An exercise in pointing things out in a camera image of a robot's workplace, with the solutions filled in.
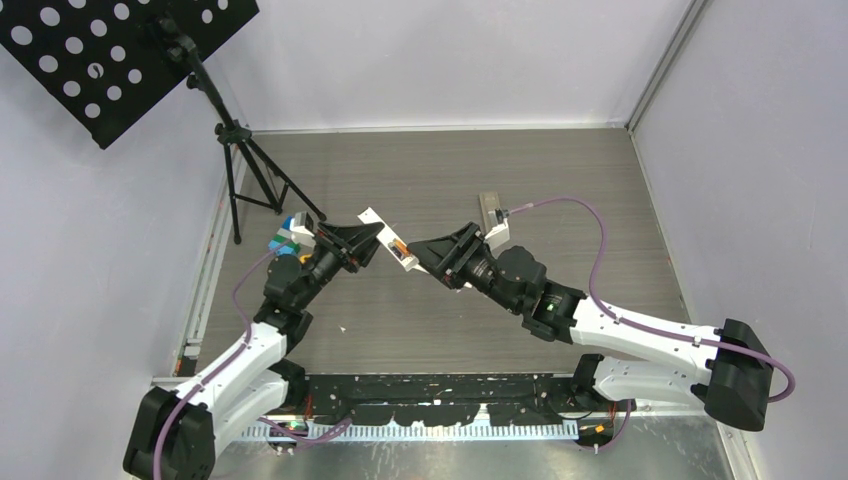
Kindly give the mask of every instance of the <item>tripod leg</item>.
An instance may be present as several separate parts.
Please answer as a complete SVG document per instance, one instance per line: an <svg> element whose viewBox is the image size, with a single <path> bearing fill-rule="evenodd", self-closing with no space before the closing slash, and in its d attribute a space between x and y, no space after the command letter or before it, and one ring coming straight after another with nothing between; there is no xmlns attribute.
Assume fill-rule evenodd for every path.
<svg viewBox="0 0 848 480"><path fill-rule="evenodd" d="M247 162L247 166L250 167L250 170L256 177L256 182L259 183L259 187L268 199L268 203L274 207L274 212L279 215L283 211L283 206L280 205L280 202L274 195L274 192L271 191L271 187L268 185L265 175L262 174L262 170L260 170L259 165L256 164L256 159L253 157L253 154L250 153L248 146L252 147L252 145L250 145L251 143L252 142L250 140L247 140L247 144L245 144L245 142L238 142L239 149L241 150L241 154L244 155L244 161Z"/></svg>
<svg viewBox="0 0 848 480"><path fill-rule="evenodd" d="M286 186L290 186L291 189L294 190L294 193L296 193L297 196L300 197L301 200L303 200L306 206L308 206L310 210L315 212L315 215L318 216L319 220L323 222L327 219L327 216L324 215L324 212L319 210L318 207L314 203L312 203L312 200L310 200L309 197L307 197L306 194L303 193L303 191L298 188L297 185L295 185L292 179L289 178L289 176L286 175L285 172L283 172L283 170L279 166L277 166L277 164L274 163L273 160L271 160L271 157L269 157L268 154L265 153L265 151L262 150L252 138L247 139L247 144L250 145L250 148L252 148L253 151L256 152L257 155L259 155L259 158L261 158L262 161L265 162L266 165L268 165L271 171L273 171L274 174L282 178L283 181L286 182Z"/></svg>
<svg viewBox="0 0 848 480"><path fill-rule="evenodd" d="M227 164L227 186L230 189L230 213L233 216L233 242L241 243L241 232L238 229L238 210L236 209L236 182L233 178L233 155L230 146L224 144L224 160Z"/></svg>

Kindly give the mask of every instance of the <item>wall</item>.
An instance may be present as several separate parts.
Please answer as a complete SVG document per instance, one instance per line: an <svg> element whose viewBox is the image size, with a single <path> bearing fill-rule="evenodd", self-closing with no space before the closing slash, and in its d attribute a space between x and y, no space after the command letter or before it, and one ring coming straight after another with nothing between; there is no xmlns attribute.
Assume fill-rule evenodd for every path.
<svg viewBox="0 0 848 480"><path fill-rule="evenodd" d="M259 0L220 54L259 129L624 124L688 0Z"/></svg>
<svg viewBox="0 0 848 480"><path fill-rule="evenodd" d="M750 322L798 378L748 436L765 479L844 477L846 18L841 0L713 2L636 132L694 316Z"/></svg>
<svg viewBox="0 0 848 480"><path fill-rule="evenodd" d="M118 478L185 327L224 178L215 114L180 86L101 151L2 48L0 84L0 478Z"/></svg>

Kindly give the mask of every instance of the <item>wood grain surface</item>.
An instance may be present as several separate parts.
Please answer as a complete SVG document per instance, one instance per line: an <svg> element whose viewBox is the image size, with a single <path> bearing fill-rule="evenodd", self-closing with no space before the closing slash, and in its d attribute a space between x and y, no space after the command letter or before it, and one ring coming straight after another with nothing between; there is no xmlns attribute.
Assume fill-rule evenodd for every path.
<svg viewBox="0 0 848 480"><path fill-rule="evenodd" d="M494 190L504 207L554 195L595 205L609 227L598 280L614 304L686 321L645 180L626 131L529 130L410 133L275 134L259 144L329 216L358 224L373 207L405 241L481 223L478 194ZM250 176L243 192L260 198ZM285 213L304 210L292 193ZM242 331L230 291L267 252L284 217L240 202L243 243L227 247L198 367ZM548 277L586 289L599 229L573 204L532 209L510 219L511 241L548 267ZM252 316L265 275L239 298ZM405 273L387 252L356 275L340 272L308 309L313 315L293 361L315 373L571 372L597 348L546 343L520 319L473 290L454 293L435 279Z"/></svg>

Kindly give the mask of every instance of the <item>hole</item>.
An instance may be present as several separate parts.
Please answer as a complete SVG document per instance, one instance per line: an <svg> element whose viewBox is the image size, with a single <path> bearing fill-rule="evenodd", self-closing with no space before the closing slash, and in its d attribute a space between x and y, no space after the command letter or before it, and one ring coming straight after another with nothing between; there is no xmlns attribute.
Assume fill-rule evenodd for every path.
<svg viewBox="0 0 848 480"><path fill-rule="evenodd" d="M38 59L38 66L46 73L53 73L59 68L59 62L50 55L45 55Z"/></svg>
<svg viewBox="0 0 848 480"><path fill-rule="evenodd" d="M28 28L18 25L12 29L12 40L18 45L29 45L32 43L32 32Z"/></svg>
<svg viewBox="0 0 848 480"><path fill-rule="evenodd" d="M82 40L77 37L68 37L65 41L65 48L74 55L82 52Z"/></svg>
<svg viewBox="0 0 848 480"><path fill-rule="evenodd" d="M69 97L76 97L82 91L82 88L80 88L79 83L71 80L70 82L65 82L65 85L62 86L62 91Z"/></svg>
<svg viewBox="0 0 848 480"><path fill-rule="evenodd" d="M106 32L109 29L106 28L106 22L103 20L94 20L91 22L91 33L94 34L95 37L102 37L106 35Z"/></svg>
<svg viewBox="0 0 848 480"><path fill-rule="evenodd" d="M123 3L116 3L114 11L115 17L117 17L118 20L126 20L130 18L130 8Z"/></svg>
<svg viewBox="0 0 848 480"><path fill-rule="evenodd" d="M106 96L113 102L119 100L121 98L121 88L112 85L108 90L106 90Z"/></svg>
<svg viewBox="0 0 848 480"><path fill-rule="evenodd" d="M48 27L55 27L56 25L59 25L59 12L57 12L55 8L42 8L41 21Z"/></svg>
<svg viewBox="0 0 848 480"><path fill-rule="evenodd" d="M130 70L130 73L127 74L127 80L132 84L138 84L141 82L141 72L135 68Z"/></svg>
<svg viewBox="0 0 848 480"><path fill-rule="evenodd" d="M124 47L114 46L112 47L112 60L116 62L123 62L125 58L127 58L127 51L124 50Z"/></svg>
<svg viewBox="0 0 848 480"><path fill-rule="evenodd" d="M92 63L88 66L88 76L93 79L98 79L103 76L103 65Z"/></svg>

